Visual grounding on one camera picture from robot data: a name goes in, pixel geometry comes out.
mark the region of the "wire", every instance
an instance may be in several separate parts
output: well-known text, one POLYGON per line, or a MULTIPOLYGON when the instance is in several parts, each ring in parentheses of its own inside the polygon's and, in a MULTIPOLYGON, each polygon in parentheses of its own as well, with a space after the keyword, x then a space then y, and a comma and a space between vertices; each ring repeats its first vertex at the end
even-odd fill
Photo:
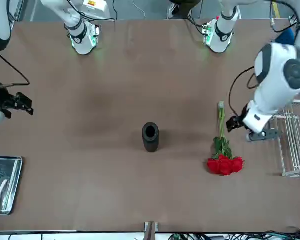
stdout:
POLYGON ((70 6, 73 8, 73 10, 75 10, 81 17, 83 17, 85 19, 93 20, 93 21, 107 21, 107 20, 116 21, 114 18, 96 19, 96 18, 89 17, 84 12, 79 11, 70 0, 66 0, 66 1, 70 4, 70 6))
MULTIPOLYGON (((193 234, 198 240, 201 240, 201 238, 198 238, 198 236, 196 234, 193 234)), ((188 239, 191 239, 191 240, 195 240, 193 236, 191 236, 189 233, 186 233, 186 234, 183 234, 183 233, 174 233, 172 234, 168 240, 174 240, 175 236, 179 236, 181 238, 181 240, 188 240, 188 239)))
POLYGON ((6 84, 6 85, 0 85, 0 88, 10 88, 10 87, 14 87, 14 86, 28 86, 28 85, 30 85, 30 81, 28 80, 28 78, 26 78, 26 76, 22 72, 20 72, 18 69, 16 69, 16 67, 13 66, 10 62, 8 62, 8 60, 6 60, 3 56, 0 55, 0 58, 2 58, 2 60, 5 61, 6 64, 8 64, 11 68, 13 68, 27 82, 27 83, 10 83, 10 84, 6 84))
POLYGON ((143 11, 140 7, 138 7, 136 4, 135 4, 135 0, 132 0, 132 4, 140 11, 140 12, 143 12, 143 19, 146 19, 146 13, 145 11, 143 11))
POLYGON ((203 32, 199 29, 199 28, 203 28, 202 25, 197 24, 193 18, 192 18, 192 19, 186 18, 186 19, 187 19, 192 25, 195 26, 195 29, 196 29, 201 35, 207 36, 207 34, 203 33, 203 32))
POLYGON ((9 12, 8 14, 13 19, 13 21, 17 22, 17 19, 11 14, 11 12, 9 12))
POLYGON ((117 21, 118 20, 118 12, 115 8, 115 0, 112 1, 112 7, 113 7, 113 10, 115 11, 115 20, 117 21))
POLYGON ((17 235, 17 233, 15 233, 15 232, 11 233, 11 234, 9 235, 9 238, 8 238, 8 240, 10 240, 10 239, 11 239, 12 235, 17 235))
POLYGON ((259 240, 269 240, 272 237, 281 238, 284 240, 300 240, 300 229, 295 233, 281 233, 276 231, 265 231, 259 234, 255 233, 235 233, 232 237, 229 237, 227 240, 250 240, 250 239, 259 239, 259 240))
POLYGON ((234 108, 231 106, 231 93, 232 93, 232 89, 234 88, 234 85, 235 85, 236 81, 237 81, 243 74, 249 72, 250 70, 252 70, 252 69, 254 69, 254 68, 255 68, 254 66, 251 66, 251 67, 249 67, 248 69, 246 69, 246 70, 244 70, 243 72, 241 72, 241 73, 235 78, 235 80, 233 81, 233 83, 232 83, 232 85, 231 85, 231 87, 230 87, 229 99, 228 99, 228 101, 229 101, 229 107, 230 107, 230 109, 232 110, 232 112, 234 113, 234 115, 235 115, 236 117, 239 117, 239 115, 238 115, 237 112, 234 110, 234 108))
POLYGON ((201 0, 201 8, 200 8, 200 14, 199 14, 199 19, 201 19, 201 13, 202 13, 202 6, 204 4, 204 0, 201 0))
POLYGON ((195 19, 194 18, 189 18, 189 17, 187 17, 186 18, 192 25, 195 25, 196 27, 199 27, 199 28, 203 28, 204 26, 203 26, 203 24, 197 24, 196 22, 195 22, 195 19))
POLYGON ((254 85, 254 86, 250 86, 250 82, 251 82, 251 80, 252 80, 252 78, 253 78, 254 76, 255 76, 255 73, 253 73, 253 74, 251 75, 249 81, 246 83, 246 87, 247 87, 248 89, 255 89, 255 88, 257 88, 257 87, 259 86, 259 84, 256 84, 256 85, 254 85))
POLYGON ((266 2, 270 2, 270 11, 269 11, 269 18, 271 20, 271 28, 272 30, 275 32, 275 33, 282 33, 284 31, 286 31, 287 29, 289 28, 292 28, 293 26, 295 26, 296 24, 299 24, 300 23, 300 18, 298 16, 298 13, 296 11, 296 9, 291 6, 289 3, 287 2, 284 2, 284 1, 281 1, 281 0, 264 0, 266 2), (281 30, 276 30, 275 29, 275 22, 273 21, 273 17, 272 17, 272 7, 273 7, 273 3, 277 3, 277 4, 282 4, 288 8, 290 8, 292 11, 293 11, 293 15, 296 17, 296 22, 294 24, 291 24, 290 26, 284 28, 284 29, 281 29, 281 30))

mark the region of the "metal tray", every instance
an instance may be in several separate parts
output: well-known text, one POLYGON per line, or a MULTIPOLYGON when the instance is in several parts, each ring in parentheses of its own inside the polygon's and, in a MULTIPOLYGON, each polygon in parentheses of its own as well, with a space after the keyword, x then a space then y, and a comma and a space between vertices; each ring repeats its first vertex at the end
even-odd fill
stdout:
POLYGON ((8 180, 1 195, 0 215, 9 215, 11 213, 22 164, 23 159, 20 156, 0 156, 0 186, 4 180, 8 180))

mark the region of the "yellow label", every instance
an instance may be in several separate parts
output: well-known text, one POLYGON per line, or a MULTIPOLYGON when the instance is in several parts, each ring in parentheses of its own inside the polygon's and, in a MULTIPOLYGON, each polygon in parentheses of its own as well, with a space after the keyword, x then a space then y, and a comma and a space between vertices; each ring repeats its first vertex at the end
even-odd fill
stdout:
POLYGON ((95 6, 96 2, 95 1, 89 1, 88 4, 91 5, 91 6, 95 6))

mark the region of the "wire rack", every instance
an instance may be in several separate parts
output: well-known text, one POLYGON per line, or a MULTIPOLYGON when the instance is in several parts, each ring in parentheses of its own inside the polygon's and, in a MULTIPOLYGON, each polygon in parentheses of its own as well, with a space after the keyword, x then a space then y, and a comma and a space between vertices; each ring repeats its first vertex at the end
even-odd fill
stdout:
POLYGON ((300 100, 294 100, 274 115, 273 123, 280 132, 282 176, 300 178, 300 100))

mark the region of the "red rose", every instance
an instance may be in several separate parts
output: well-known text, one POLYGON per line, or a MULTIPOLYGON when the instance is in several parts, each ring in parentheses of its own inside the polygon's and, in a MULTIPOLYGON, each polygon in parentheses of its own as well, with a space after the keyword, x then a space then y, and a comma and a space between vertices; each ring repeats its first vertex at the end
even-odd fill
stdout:
POLYGON ((232 174, 233 173, 232 167, 233 167, 233 162, 229 158, 223 156, 223 158, 219 160, 219 171, 222 175, 228 176, 232 174))
POLYGON ((219 158, 219 160, 221 160, 221 159, 228 159, 225 155, 223 155, 223 154, 221 154, 221 153, 219 154, 219 157, 218 157, 218 158, 219 158))
POLYGON ((232 165, 232 171, 234 173, 238 173, 242 170, 242 168, 244 167, 244 161, 242 160, 242 158, 240 156, 235 157, 233 160, 233 165, 232 165))
POLYGON ((208 166, 209 170, 214 173, 214 174, 220 174, 219 170, 219 160, 218 159, 212 159, 209 158, 208 162, 206 163, 208 166))

